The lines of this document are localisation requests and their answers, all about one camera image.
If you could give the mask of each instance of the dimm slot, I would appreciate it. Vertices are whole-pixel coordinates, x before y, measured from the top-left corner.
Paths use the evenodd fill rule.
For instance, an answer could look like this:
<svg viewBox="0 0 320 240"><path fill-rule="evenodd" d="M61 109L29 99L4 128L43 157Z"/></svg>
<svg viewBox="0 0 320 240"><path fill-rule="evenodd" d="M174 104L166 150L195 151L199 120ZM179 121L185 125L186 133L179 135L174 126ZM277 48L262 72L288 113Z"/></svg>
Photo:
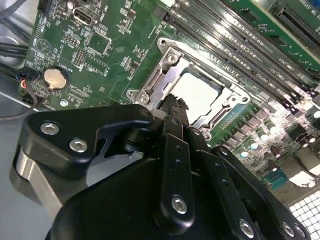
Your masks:
<svg viewBox="0 0 320 240"><path fill-rule="evenodd" d="M220 0L213 0L215 7L212 7L205 0L189 0L189 2L197 6L201 10L205 10L207 13L211 13L212 16L218 16L230 28L242 34L245 38L252 42L252 44L255 45L256 48L260 49L266 55L277 55L278 59L276 61L279 62L281 67L286 69L286 71L292 72L295 76L294 79L297 79L301 84L307 84L309 86L312 86L314 84L312 78L309 76L309 73L305 71L305 69L301 68L279 49L274 47L265 37L256 32L248 23L246 23L241 17L239 17ZM221 12L219 12L219 8L229 14L230 17L234 18L239 24L232 24L225 20L225 16Z"/></svg>
<svg viewBox="0 0 320 240"><path fill-rule="evenodd" d="M177 20L173 20L170 16L167 17L165 20L170 25L175 27L177 30L182 31L183 34L185 34L188 38L195 40L199 45L202 45L204 48L207 48L211 52L217 54L222 59L224 59L224 61L230 62L230 60L228 60L230 58L230 56L228 56L226 53L224 53L222 51L217 52L217 48L213 47L212 44L210 42L208 42L205 38L199 39L200 35L198 32L195 32L195 31L192 31L192 30L186 28L183 24L179 23ZM253 75L252 72L250 72L249 75L252 75L250 79L255 84L257 84L260 88L262 88L264 91L266 91L270 95L270 97L274 98L275 100L277 100L280 103L287 101L287 99L283 97L284 91L281 91L281 89L282 89L281 87L277 87L276 85L273 85L273 89L278 90L279 92L271 91L270 89L272 88L271 87L272 85L266 84L264 81L256 79L257 76Z"/></svg>
<svg viewBox="0 0 320 240"><path fill-rule="evenodd" d="M175 12L177 14L177 16L179 16L179 18L177 19L177 21L181 21L181 19L183 19L184 21L182 22L182 24L186 24L185 20L187 18L189 18L188 16L186 16L184 13L182 12ZM192 29L192 27L196 27L198 28L197 30L193 29L194 32L196 33L200 33L199 30L203 31L206 35L211 36L211 31L208 29L207 25L206 24L203 24L203 25L200 25L198 22L196 22L195 20L192 20L192 24L191 25L188 25L188 28L189 28L189 31ZM222 40L220 41L218 44L222 46L223 49L219 49L219 47L217 47L220 51L221 51L221 54L223 54L225 57L227 58L230 58L232 59L232 61L236 61L238 56L239 56L239 53L237 51L236 48L231 48L227 45L225 45L223 42L224 42L224 39L223 37L219 37L219 40ZM254 63L254 61L252 61L250 58L246 58L244 59L242 56L240 58L240 61L238 60L238 63L239 62L243 62L243 63L246 63L245 66L243 66L244 68L247 68L249 65L249 63L251 63L251 71L254 71L254 72L259 72L264 79L268 79L268 81L270 82L270 84L274 85L274 86L277 86L279 89L281 89L283 92L285 92L287 95L291 96L292 99L294 99L294 101L297 103L299 101L299 98L301 97L300 94L294 94L294 90L293 89L290 89L290 87L286 84L283 84L283 83L279 83L279 81L277 81L274 76L268 72L266 73L266 71L264 69L259 69L259 65L256 65Z"/></svg>
<svg viewBox="0 0 320 240"><path fill-rule="evenodd" d="M226 36L220 35L218 32L215 31L215 29L212 28L212 25L209 22L206 22L201 16L197 15L195 12L193 12L190 8L187 8L186 6L180 7L179 10L176 9L175 11L177 12L177 14L179 16L182 16L184 18L184 20L187 20L187 21L188 21L188 19L191 20L192 24L198 24L199 26L206 29L208 32L210 32L210 34L212 34L215 37L218 35L219 36L218 39L221 40L222 42L224 42L225 44L227 43L229 48L230 48L230 46L237 45L238 48L235 49L235 47L232 47L231 49L233 49L234 51L240 51L244 55L249 57L248 58L249 62L252 62L252 63L254 62L251 59L252 55L257 56L255 59L260 61L262 66L266 67L268 65L267 70L265 69L265 67L263 68L263 71L265 73L267 73L269 76L271 76L271 78L275 82L277 82L283 89L285 89L289 93L295 92L295 90L291 86L287 85L286 83L283 83L283 80L287 79L290 82L295 82L295 81L290 76L288 76L286 73L284 73L282 70L280 70L276 64L270 62L266 57L264 57L263 52L261 53L261 51L257 50L256 47L253 47L252 45L250 45L250 47L251 48L253 47L253 49L249 49L247 42L243 42L242 38L239 38L238 36L234 36L227 29L224 29L224 30L226 33L228 32L228 34L232 38L234 38L233 41L231 41ZM296 100L301 98L301 95L298 92L295 95L297 96Z"/></svg>

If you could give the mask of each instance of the silver screw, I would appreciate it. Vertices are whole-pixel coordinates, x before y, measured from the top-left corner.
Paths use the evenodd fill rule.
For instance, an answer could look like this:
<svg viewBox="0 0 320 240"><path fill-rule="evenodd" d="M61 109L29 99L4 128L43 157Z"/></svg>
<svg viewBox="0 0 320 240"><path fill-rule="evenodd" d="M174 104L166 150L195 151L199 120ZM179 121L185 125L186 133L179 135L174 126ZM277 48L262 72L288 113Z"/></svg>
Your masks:
<svg viewBox="0 0 320 240"><path fill-rule="evenodd" d="M66 106L69 105L69 102L68 102L67 100L62 99L62 100L60 101L60 105L61 105L61 107L66 107Z"/></svg>
<svg viewBox="0 0 320 240"><path fill-rule="evenodd" d="M286 224L285 222L282 223L282 228L290 237L295 236L295 233L292 230L292 228L288 224Z"/></svg>
<svg viewBox="0 0 320 240"><path fill-rule="evenodd" d="M40 130L47 135L56 135L60 131L60 128L57 124L54 124L52 122L45 122L41 124Z"/></svg>
<svg viewBox="0 0 320 240"><path fill-rule="evenodd" d="M84 153L88 149L86 142L81 139L73 139L69 143L69 147L77 153Z"/></svg>
<svg viewBox="0 0 320 240"><path fill-rule="evenodd" d="M174 53L170 53L166 58L169 64L175 64L178 61L178 56Z"/></svg>
<svg viewBox="0 0 320 240"><path fill-rule="evenodd" d="M239 226L241 231L250 239L253 239L255 232L246 220L240 219Z"/></svg>
<svg viewBox="0 0 320 240"><path fill-rule="evenodd" d="M228 155L228 152L224 149L224 148L220 148L220 151L224 154L224 155Z"/></svg>
<svg viewBox="0 0 320 240"><path fill-rule="evenodd" d="M187 212L187 204L182 198L174 196L171 200L171 204L178 214L185 214Z"/></svg>
<svg viewBox="0 0 320 240"><path fill-rule="evenodd" d="M297 224L294 225L295 230L303 237L306 237L305 232L301 229L301 227L299 227Z"/></svg>
<svg viewBox="0 0 320 240"><path fill-rule="evenodd" d="M134 93L132 91L128 91L128 96L129 97L133 97L134 96Z"/></svg>
<svg viewBox="0 0 320 240"><path fill-rule="evenodd" d="M193 129L193 132L194 132L195 135L198 135L198 136L200 135L199 131L197 129L195 129L195 128Z"/></svg>
<svg viewBox="0 0 320 240"><path fill-rule="evenodd" d="M72 1L68 1L68 2L66 3L66 7L67 7L68 9L72 10L72 9L75 8L75 5L74 5L74 3L73 3Z"/></svg>

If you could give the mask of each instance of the pcie slot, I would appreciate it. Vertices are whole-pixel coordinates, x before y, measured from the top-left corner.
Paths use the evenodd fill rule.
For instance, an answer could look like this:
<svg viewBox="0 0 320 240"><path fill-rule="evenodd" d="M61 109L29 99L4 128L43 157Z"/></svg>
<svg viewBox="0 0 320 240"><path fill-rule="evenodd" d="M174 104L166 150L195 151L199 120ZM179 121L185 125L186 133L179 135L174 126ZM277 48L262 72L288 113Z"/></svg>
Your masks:
<svg viewBox="0 0 320 240"><path fill-rule="evenodd" d="M280 5L272 14L276 19L280 20L293 35L306 44L314 54L320 57L320 37L290 8Z"/></svg>
<svg viewBox="0 0 320 240"><path fill-rule="evenodd" d="M308 84L310 86L313 85L312 78L304 69L302 69L298 64L294 63L275 46L273 46L273 44L271 44L265 37L256 32L248 23L246 23L241 17L239 17L220 0L212 0L212 4L214 4L214 6L211 6L205 0L189 0L188 2L208 14L210 17L214 16L215 19L219 18L222 24L227 25L235 32L241 34L256 48L265 53L265 55L275 55L275 59L278 64L286 72L290 72L291 75L293 75L292 79L296 84Z"/></svg>
<svg viewBox="0 0 320 240"><path fill-rule="evenodd" d="M230 55L228 55L226 52L223 52L222 50L218 49L217 47L213 46L211 42L209 42L204 37L200 38L200 34L188 27L185 26L184 23L181 23L179 20L173 20L171 17L168 17L166 21L175 27L177 30L181 31L184 35L187 37L193 39L196 41L199 45L202 45L204 48L210 50L214 54L217 54L220 56L221 59L224 59L225 62L231 62L235 61L233 58L231 58ZM272 84L267 80L267 76L264 76L262 72L260 72L258 69L256 71L247 69L245 72L247 72L252 77L250 78L253 83L257 84L260 88L262 88L264 91L266 91L272 98L277 100L278 102L282 103L287 101L287 99L284 97L284 95L290 95L290 93L284 91L280 86L278 86L276 83Z"/></svg>
<svg viewBox="0 0 320 240"><path fill-rule="evenodd" d="M196 24L206 29L215 38L218 38L220 41L227 44L229 48L232 46L232 49L234 51L242 52L245 56L248 57L247 59L249 62L254 63L255 61L259 61L261 66L263 66L264 73L269 75L269 77L273 79L273 81L277 82L287 92L295 92L295 90L292 89L289 85L283 83L286 79L290 82L294 82L291 76L284 73L277 67L276 64L272 63L269 59L264 57L263 52L259 51L256 47L249 45L248 42L245 42L243 38L239 37L234 32L229 31L229 29L227 30L223 26L221 26L221 22L219 20L217 21L217 19L215 19L216 22L214 22L212 19L210 24L185 5L182 5L179 9L175 10L175 13L181 16L186 22L191 20L192 24ZM220 26L220 30L222 30L225 33L225 35L223 36L217 33L216 30L212 27L212 25ZM295 95L297 96L297 98L301 97L299 93L296 93Z"/></svg>

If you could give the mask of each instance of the cable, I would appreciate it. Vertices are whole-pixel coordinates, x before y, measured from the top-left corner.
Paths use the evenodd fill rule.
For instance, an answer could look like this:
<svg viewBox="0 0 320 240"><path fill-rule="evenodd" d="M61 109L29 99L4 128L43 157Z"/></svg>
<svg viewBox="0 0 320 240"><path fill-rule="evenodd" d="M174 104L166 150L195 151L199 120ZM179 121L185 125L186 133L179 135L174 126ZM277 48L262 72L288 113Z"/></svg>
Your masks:
<svg viewBox="0 0 320 240"><path fill-rule="evenodd" d="M13 22L9 21L8 19L0 19L0 24L6 26L14 35L16 35L22 41L26 42L27 44L29 43L30 36Z"/></svg>
<svg viewBox="0 0 320 240"><path fill-rule="evenodd" d="M24 4L27 0L16 0L15 3L13 3L8 8L0 11L0 20L5 19L12 15L15 11L17 11L18 8L21 7L22 4Z"/></svg>
<svg viewBox="0 0 320 240"><path fill-rule="evenodd" d="M5 43L5 42L0 42L0 48L4 50L11 50L11 51L22 51L22 52L27 52L28 47L27 46L21 46L21 45L16 45L16 44L10 44L10 43Z"/></svg>
<svg viewBox="0 0 320 240"><path fill-rule="evenodd" d="M37 105L38 105L37 96L32 91L32 89L29 86L27 86L25 79L21 79L21 87L23 89L25 89L25 91L32 97L32 100L33 100L32 106L27 111L19 113L17 115L0 116L0 121L9 121L9 120L15 120L15 119L23 118L23 117L27 116L30 112L32 112L33 109L35 109L37 107Z"/></svg>
<svg viewBox="0 0 320 240"><path fill-rule="evenodd" d="M10 66L3 64L1 62L0 62L0 72L3 72L14 79L16 79L15 76L18 73L18 71L16 69L14 69L13 67L10 67Z"/></svg>
<svg viewBox="0 0 320 240"><path fill-rule="evenodd" d="M11 57L16 59L25 59L27 54L20 51L0 50L0 56Z"/></svg>

